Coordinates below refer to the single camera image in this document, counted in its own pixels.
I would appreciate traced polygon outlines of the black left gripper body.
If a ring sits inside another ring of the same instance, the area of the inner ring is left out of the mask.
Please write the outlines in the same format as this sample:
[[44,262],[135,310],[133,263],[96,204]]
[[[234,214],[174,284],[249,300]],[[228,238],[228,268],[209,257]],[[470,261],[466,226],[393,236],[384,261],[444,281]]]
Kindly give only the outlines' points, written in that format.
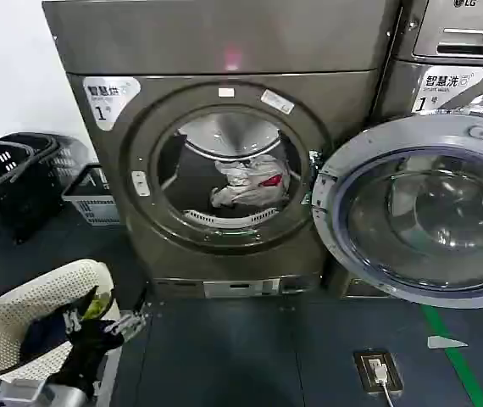
[[109,328],[111,320],[83,320],[80,330],[68,335],[72,349],[53,384],[80,389],[88,398],[94,394],[94,382],[105,354],[120,347],[124,338]]

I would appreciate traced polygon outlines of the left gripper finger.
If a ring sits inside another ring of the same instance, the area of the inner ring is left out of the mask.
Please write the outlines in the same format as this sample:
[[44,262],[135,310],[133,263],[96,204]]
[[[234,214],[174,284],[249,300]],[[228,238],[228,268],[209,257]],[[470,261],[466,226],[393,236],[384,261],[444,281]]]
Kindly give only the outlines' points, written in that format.
[[129,312],[116,321],[115,331],[135,331],[146,324],[146,314]]
[[123,338],[124,343],[128,343],[135,336],[137,336],[142,329],[145,327],[144,324],[135,324],[130,326],[125,326],[120,330],[120,334]]

